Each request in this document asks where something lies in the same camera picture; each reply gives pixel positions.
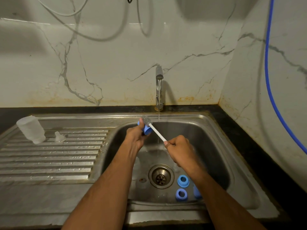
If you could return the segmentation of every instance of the marble tile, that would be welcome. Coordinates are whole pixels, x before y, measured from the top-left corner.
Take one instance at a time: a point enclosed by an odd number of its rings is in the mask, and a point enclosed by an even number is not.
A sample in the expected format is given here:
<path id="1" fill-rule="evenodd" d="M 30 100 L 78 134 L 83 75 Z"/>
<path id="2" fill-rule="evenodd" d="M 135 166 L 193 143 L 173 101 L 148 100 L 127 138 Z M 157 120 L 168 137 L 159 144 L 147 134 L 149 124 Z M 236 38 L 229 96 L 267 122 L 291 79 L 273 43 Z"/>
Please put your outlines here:
<path id="1" fill-rule="evenodd" d="M 2 0 L 0 105 L 216 104 L 253 1 Z"/>
<path id="2" fill-rule="evenodd" d="M 269 47 L 271 90 L 285 121 L 307 145 L 307 0 L 275 0 Z M 278 120 L 264 73 L 269 0 L 247 16 L 221 93 L 220 106 L 307 191 L 307 155 Z"/>

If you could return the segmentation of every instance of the faucet spout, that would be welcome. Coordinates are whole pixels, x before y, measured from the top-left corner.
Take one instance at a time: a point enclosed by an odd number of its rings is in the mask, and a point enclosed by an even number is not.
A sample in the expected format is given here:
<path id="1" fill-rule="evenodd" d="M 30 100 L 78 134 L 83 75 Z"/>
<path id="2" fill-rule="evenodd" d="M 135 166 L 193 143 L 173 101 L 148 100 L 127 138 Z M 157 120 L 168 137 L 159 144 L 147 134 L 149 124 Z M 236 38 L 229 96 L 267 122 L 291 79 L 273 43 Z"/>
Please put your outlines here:
<path id="1" fill-rule="evenodd" d="M 161 66 L 156 67 L 156 111 L 163 110 L 162 102 L 162 84 L 161 81 L 163 79 L 163 70 Z"/>

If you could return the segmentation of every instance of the white brush handle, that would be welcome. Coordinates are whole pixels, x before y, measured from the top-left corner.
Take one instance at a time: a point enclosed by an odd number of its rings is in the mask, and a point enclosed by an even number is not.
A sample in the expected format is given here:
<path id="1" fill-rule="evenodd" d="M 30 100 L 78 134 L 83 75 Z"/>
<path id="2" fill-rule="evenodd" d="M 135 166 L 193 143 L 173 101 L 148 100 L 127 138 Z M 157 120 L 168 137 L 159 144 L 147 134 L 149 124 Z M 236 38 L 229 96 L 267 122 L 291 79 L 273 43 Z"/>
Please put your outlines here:
<path id="1" fill-rule="evenodd" d="M 160 132 L 159 132 L 151 123 L 148 124 L 148 125 L 151 127 L 151 129 L 154 130 L 154 132 L 160 137 L 160 139 L 163 140 L 163 142 L 164 142 L 164 141 L 167 141 L 167 140 L 160 134 Z"/>

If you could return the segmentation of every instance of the person's left hand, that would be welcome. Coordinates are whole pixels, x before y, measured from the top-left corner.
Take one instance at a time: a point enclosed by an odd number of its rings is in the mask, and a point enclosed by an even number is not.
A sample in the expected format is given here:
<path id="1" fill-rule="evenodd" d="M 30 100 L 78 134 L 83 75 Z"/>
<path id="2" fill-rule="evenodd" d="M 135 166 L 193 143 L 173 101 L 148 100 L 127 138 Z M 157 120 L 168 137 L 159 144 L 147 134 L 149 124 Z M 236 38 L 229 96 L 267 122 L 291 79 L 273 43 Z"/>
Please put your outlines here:
<path id="1" fill-rule="evenodd" d="M 143 122 L 143 119 L 140 118 L 140 124 L 138 126 L 127 129 L 125 140 L 134 144 L 136 146 L 137 151 L 140 151 L 140 149 L 144 145 L 144 140 L 149 136 L 143 134 L 142 129 L 144 127 L 145 124 Z"/>

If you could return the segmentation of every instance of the forearm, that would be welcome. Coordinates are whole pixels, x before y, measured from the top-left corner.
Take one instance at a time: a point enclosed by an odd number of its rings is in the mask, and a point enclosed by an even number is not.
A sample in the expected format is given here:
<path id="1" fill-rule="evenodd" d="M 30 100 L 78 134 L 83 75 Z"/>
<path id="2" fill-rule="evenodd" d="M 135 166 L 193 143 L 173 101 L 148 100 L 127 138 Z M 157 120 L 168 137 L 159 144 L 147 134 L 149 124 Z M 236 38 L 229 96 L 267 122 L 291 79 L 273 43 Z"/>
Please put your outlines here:
<path id="1" fill-rule="evenodd" d="M 263 225 L 223 190 L 201 166 L 196 166 L 189 173 L 202 194 L 215 229 L 265 230 Z"/>
<path id="2" fill-rule="evenodd" d="M 121 229 L 137 151 L 123 142 L 112 162 L 68 217 L 62 229 Z"/>

